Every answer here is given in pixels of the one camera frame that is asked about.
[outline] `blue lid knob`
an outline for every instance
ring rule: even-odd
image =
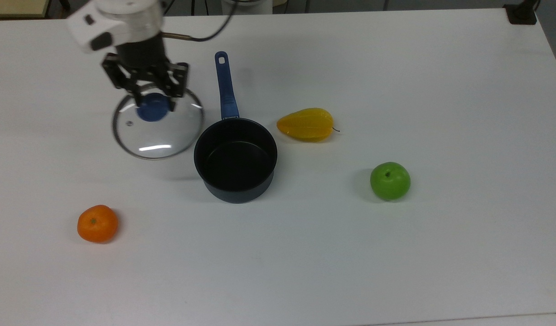
[[[150,93],[143,97],[141,106],[137,107],[137,115],[148,122],[159,121],[169,111],[169,99],[160,93]]]

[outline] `black bracket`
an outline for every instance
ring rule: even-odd
[[[535,25],[537,18],[533,11],[537,0],[524,0],[518,5],[504,5],[508,20],[512,25]]]
[[[189,75],[189,65],[184,62],[177,64],[162,62],[144,68],[132,68],[125,66],[119,56],[114,53],[106,54],[102,61],[102,68],[104,68],[114,87],[124,88],[135,99],[137,105],[141,105],[143,100],[137,82],[150,81],[155,83],[155,86],[170,98],[169,107],[171,111],[174,111],[174,102],[171,101],[171,98],[183,97]]]

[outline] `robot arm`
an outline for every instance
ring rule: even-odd
[[[115,46],[116,54],[106,54],[102,68],[137,105],[142,101],[139,81],[154,82],[169,98],[183,97],[189,65],[172,64],[165,54],[158,0],[91,0],[67,24],[84,52]],[[173,101],[169,109],[174,110]]]

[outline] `tangerine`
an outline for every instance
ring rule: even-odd
[[[92,206],[78,218],[77,232],[84,240],[104,243],[114,237],[119,219],[105,205]]]

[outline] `orange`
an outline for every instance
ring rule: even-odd
[[[78,235],[93,243],[104,243],[116,233],[119,219],[112,209],[104,205],[92,206],[78,218]]]
[[[313,107],[286,115],[276,126],[284,134],[302,142],[319,142],[330,136],[334,120],[327,110]]]

